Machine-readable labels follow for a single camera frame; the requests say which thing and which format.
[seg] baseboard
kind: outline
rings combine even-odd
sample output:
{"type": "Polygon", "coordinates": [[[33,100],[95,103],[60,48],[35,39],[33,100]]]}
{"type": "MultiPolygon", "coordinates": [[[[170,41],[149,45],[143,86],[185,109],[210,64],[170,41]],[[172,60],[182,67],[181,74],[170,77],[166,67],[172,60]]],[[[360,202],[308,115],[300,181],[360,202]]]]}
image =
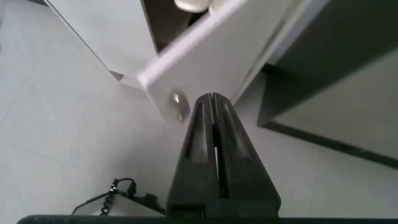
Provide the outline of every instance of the baseboard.
{"type": "Polygon", "coordinates": [[[385,166],[398,169],[397,159],[388,156],[383,156],[381,154],[369,151],[367,149],[363,149],[358,146],[353,146],[341,141],[319,136],[317,134],[308,133],[306,131],[302,131],[283,124],[279,124],[274,121],[270,121],[266,124],[263,124],[261,127],[276,131],[278,133],[286,134],[288,136],[292,136],[307,142],[325,146],[332,150],[343,152],[351,156],[359,157],[362,159],[366,159],[368,161],[377,162],[379,164],[383,164],[385,166]]]}

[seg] open cabinet door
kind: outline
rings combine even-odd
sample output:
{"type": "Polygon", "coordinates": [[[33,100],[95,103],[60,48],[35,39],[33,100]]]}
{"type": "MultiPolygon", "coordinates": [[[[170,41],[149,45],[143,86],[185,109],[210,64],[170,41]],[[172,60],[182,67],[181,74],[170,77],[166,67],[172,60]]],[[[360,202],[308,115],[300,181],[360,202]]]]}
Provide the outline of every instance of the open cabinet door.
{"type": "Polygon", "coordinates": [[[303,11],[307,4],[230,0],[215,14],[203,16],[139,74],[139,82],[178,144],[182,144],[190,114],[183,114],[182,121],[176,116],[173,92],[180,100],[187,99],[188,105],[181,102],[185,112],[205,93],[217,92],[234,103],[243,83],[254,78],[275,48],[292,9],[303,11]]]}

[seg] cabinet door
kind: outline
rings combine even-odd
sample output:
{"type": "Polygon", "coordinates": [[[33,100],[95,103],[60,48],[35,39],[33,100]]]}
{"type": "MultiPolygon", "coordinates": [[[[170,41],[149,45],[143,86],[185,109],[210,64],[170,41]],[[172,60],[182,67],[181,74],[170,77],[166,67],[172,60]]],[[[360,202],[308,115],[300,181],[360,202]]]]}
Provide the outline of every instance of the cabinet door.
{"type": "Polygon", "coordinates": [[[139,74],[139,82],[178,144],[190,117],[176,118],[170,94],[176,90],[183,95],[190,110],[199,96],[211,92],[234,103],[242,85],[254,78],[276,42],[283,39],[280,34],[291,26],[289,20],[297,18],[308,4],[310,1],[230,0],[186,30],[139,74]]]}
{"type": "Polygon", "coordinates": [[[140,0],[46,2],[111,72],[136,80],[138,70],[157,57],[140,0]]]}

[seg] curly cord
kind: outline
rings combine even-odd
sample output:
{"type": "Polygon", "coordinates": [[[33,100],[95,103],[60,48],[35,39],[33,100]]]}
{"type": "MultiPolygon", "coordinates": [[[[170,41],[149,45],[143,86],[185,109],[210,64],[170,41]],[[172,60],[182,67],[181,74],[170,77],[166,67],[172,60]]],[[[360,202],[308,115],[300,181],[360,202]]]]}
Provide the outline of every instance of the curly cord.
{"type": "Polygon", "coordinates": [[[124,192],[120,192],[119,189],[118,189],[118,183],[121,182],[121,181],[124,181],[124,180],[130,180],[131,182],[135,183],[135,181],[133,179],[131,179],[131,178],[114,179],[113,182],[112,182],[112,185],[111,185],[111,190],[109,190],[108,192],[106,192],[104,194],[96,196],[96,197],[94,197],[92,199],[89,199],[85,203],[77,206],[73,210],[72,215],[75,214],[75,212],[79,208],[81,208],[81,207],[83,207],[83,206],[85,206],[85,205],[87,205],[87,204],[89,204],[91,202],[94,202],[94,201],[96,201],[98,199],[106,197],[105,198],[105,202],[103,203],[103,208],[101,209],[100,216],[107,216],[109,214],[109,212],[111,211],[111,207],[113,205],[113,201],[114,201],[115,196],[117,194],[123,194],[124,193],[124,192]]]}

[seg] dark gray panel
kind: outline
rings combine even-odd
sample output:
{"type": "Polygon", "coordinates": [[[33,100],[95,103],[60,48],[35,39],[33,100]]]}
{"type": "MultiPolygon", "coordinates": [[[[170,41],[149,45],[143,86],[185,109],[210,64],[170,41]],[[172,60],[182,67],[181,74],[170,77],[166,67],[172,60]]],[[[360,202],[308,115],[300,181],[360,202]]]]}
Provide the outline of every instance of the dark gray panel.
{"type": "Polygon", "coordinates": [[[331,0],[276,67],[266,68],[258,124],[398,47],[397,9],[395,0],[331,0]]]}

